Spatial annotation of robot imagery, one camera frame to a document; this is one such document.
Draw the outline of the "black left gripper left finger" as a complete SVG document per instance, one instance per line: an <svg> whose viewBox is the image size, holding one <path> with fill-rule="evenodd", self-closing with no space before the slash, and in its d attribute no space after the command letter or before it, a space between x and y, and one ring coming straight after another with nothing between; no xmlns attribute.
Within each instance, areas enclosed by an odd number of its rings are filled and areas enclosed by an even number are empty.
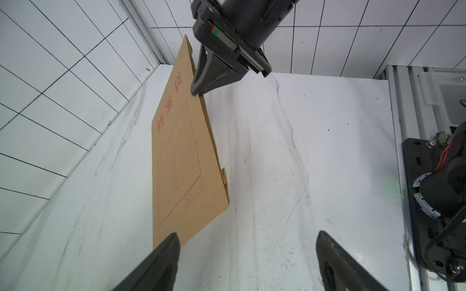
<svg viewBox="0 0 466 291"><path fill-rule="evenodd" d="M177 233L171 233L114 291L173 291L180 249Z"/></svg>

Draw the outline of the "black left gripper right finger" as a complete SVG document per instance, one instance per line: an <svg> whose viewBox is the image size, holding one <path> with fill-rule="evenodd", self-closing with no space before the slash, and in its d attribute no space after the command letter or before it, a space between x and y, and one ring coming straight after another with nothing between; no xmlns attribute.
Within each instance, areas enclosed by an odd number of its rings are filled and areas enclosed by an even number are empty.
<svg viewBox="0 0 466 291"><path fill-rule="evenodd" d="M317 236L316 252L326 291L385 291L341 245L327 232Z"/></svg>

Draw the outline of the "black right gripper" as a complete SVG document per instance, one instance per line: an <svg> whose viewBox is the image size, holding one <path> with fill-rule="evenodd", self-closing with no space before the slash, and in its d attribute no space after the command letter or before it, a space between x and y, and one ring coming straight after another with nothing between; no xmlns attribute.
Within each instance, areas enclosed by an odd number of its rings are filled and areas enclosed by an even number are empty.
<svg viewBox="0 0 466 291"><path fill-rule="evenodd" d="M193 96L240 81L249 67L264 77L271 73L261 46L273 31L272 1L192 1L191 13L193 28L199 31L195 37L203 44L191 85ZM214 52L232 60L224 62Z"/></svg>

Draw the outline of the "brown kraft file bags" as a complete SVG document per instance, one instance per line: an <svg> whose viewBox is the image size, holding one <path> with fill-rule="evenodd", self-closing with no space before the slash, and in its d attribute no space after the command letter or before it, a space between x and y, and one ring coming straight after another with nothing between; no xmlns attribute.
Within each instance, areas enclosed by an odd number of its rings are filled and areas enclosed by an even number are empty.
<svg viewBox="0 0 466 291"><path fill-rule="evenodd" d="M153 246L185 244L229 207L205 99L191 94L195 65L184 38L152 120Z"/></svg>

